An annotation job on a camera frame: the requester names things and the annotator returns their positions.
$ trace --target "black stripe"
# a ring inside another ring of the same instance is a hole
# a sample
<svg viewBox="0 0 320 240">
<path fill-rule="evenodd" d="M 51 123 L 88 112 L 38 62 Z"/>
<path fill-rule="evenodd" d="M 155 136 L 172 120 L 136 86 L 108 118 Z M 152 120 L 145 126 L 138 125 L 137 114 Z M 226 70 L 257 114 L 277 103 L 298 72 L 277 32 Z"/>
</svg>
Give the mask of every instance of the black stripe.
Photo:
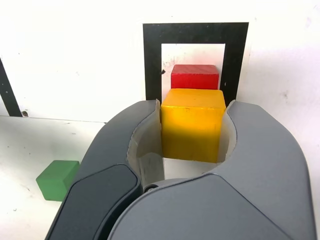
<svg viewBox="0 0 320 240">
<path fill-rule="evenodd" d="M 14 91 L 11 88 L 4 65 L 0 59 L 0 95 L 11 117 L 22 117 Z"/>
<path fill-rule="evenodd" d="M 145 95 L 162 100 L 161 44 L 225 44 L 220 90 L 236 99 L 248 22 L 143 24 Z"/>
</svg>

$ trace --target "black square frame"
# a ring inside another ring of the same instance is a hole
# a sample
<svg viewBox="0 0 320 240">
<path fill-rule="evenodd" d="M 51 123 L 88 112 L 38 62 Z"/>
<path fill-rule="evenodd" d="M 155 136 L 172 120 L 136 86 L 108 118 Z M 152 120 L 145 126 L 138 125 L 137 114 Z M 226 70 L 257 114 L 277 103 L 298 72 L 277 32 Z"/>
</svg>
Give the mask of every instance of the black square frame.
<svg viewBox="0 0 320 240">
<path fill-rule="evenodd" d="M 143 24 L 145 96 L 162 101 L 161 44 L 225 44 L 220 81 L 225 104 L 236 99 L 248 22 Z"/>
</svg>

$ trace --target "dark gray panel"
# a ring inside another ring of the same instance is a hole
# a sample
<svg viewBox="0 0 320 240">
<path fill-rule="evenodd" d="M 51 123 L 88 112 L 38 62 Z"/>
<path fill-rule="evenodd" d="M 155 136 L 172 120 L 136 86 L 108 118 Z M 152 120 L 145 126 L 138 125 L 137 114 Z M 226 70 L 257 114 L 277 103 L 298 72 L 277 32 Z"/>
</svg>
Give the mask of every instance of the dark gray panel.
<svg viewBox="0 0 320 240">
<path fill-rule="evenodd" d="M 133 172 L 128 158 L 142 170 L 154 167 L 155 160 L 154 171 L 160 174 L 144 180 L 163 179 L 160 131 L 157 100 L 137 102 L 105 124 L 87 150 L 46 239 L 106 239 L 123 210 L 143 193 L 139 169 Z"/>
<path fill-rule="evenodd" d="M 142 194 L 138 179 L 125 165 L 115 165 L 75 183 L 62 205 L 50 240 L 93 240 L 105 238 L 120 213 Z M 133 192 L 135 198 L 128 199 Z"/>
<path fill-rule="evenodd" d="M 261 107 L 234 102 L 236 129 L 229 159 L 211 172 L 222 176 L 295 240 L 315 240 L 307 163 L 290 132 Z"/>
<path fill-rule="evenodd" d="M 288 240 L 218 175 L 156 188 L 127 208 L 109 240 Z"/>
</svg>

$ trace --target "white surface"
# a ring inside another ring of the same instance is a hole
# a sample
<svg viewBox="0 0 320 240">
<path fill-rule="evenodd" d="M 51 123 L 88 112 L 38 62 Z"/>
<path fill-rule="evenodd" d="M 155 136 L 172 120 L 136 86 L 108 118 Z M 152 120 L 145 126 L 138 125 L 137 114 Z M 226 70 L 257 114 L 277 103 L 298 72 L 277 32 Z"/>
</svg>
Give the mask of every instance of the white surface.
<svg viewBox="0 0 320 240">
<path fill-rule="evenodd" d="M 206 173 L 217 166 L 216 163 L 164 158 L 165 179 L 192 178 Z"/>
<path fill-rule="evenodd" d="M 43 240 L 60 202 L 36 178 L 53 160 L 81 162 L 100 122 L 0 116 L 0 239 Z"/>
<path fill-rule="evenodd" d="M 225 44 L 162 44 L 162 99 L 171 89 L 171 72 L 176 64 L 215 65 L 220 86 L 224 54 Z"/>
</svg>

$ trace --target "white wall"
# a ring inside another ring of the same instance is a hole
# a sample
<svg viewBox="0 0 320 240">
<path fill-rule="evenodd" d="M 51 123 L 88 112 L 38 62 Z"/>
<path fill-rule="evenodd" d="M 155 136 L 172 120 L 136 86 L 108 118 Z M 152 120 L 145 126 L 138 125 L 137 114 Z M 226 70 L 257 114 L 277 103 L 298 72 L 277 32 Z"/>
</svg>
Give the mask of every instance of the white wall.
<svg viewBox="0 0 320 240">
<path fill-rule="evenodd" d="M 296 137 L 320 219 L 318 0 L 3 0 L 0 57 L 30 117 L 106 122 L 145 98 L 142 23 L 188 22 L 250 22 L 237 99 Z"/>
</svg>

